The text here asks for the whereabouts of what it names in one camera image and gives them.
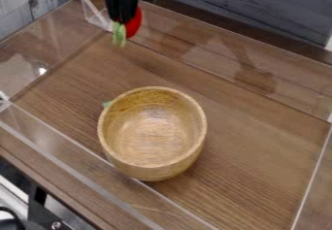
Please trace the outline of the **red felt strawberry toy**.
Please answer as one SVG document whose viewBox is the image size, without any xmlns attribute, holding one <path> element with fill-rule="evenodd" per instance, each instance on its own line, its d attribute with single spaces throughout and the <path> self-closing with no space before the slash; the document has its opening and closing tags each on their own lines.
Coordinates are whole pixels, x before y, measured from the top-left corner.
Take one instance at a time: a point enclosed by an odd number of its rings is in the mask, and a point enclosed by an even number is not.
<svg viewBox="0 0 332 230">
<path fill-rule="evenodd" d="M 143 19 L 143 13 L 140 9 L 136 9 L 134 17 L 125 22 L 120 23 L 113 21 L 112 27 L 112 43 L 120 47 L 125 46 L 127 40 L 135 36 L 140 29 Z"/>
</svg>

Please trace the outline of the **wooden bowl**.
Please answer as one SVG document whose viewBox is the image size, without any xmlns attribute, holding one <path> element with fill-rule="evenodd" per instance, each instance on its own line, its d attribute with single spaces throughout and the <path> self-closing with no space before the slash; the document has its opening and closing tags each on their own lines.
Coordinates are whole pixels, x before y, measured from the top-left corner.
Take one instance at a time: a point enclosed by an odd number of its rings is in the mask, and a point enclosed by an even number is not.
<svg viewBox="0 0 332 230">
<path fill-rule="evenodd" d="M 103 108 L 97 136 L 113 167 L 140 181 L 163 181 L 196 160 L 207 135 L 207 119 L 182 91 L 144 86 L 125 91 Z"/>
</svg>

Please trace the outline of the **clear acrylic corner bracket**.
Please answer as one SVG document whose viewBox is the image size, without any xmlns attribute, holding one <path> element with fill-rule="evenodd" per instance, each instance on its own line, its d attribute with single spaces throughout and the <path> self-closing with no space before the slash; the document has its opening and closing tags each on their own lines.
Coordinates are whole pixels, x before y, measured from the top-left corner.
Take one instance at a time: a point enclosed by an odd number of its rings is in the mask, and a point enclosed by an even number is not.
<svg viewBox="0 0 332 230">
<path fill-rule="evenodd" d="M 107 32 L 112 31 L 112 20 L 108 18 L 107 10 L 99 10 L 91 0 L 81 0 L 85 20 Z"/>
</svg>

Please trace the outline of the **black table leg bracket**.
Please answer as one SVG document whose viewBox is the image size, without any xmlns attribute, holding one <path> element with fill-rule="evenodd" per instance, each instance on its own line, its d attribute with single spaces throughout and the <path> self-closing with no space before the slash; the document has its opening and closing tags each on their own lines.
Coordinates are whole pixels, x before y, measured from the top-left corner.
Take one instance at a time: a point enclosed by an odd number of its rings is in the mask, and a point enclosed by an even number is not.
<svg viewBox="0 0 332 230">
<path fill-rule="evenodd" d="M 28 194 L 26 219 L 40 225 L 44 230 L 73 230 L 45 208 L 45 202 L 46 192 L 34 186 Z"/>
</svg>

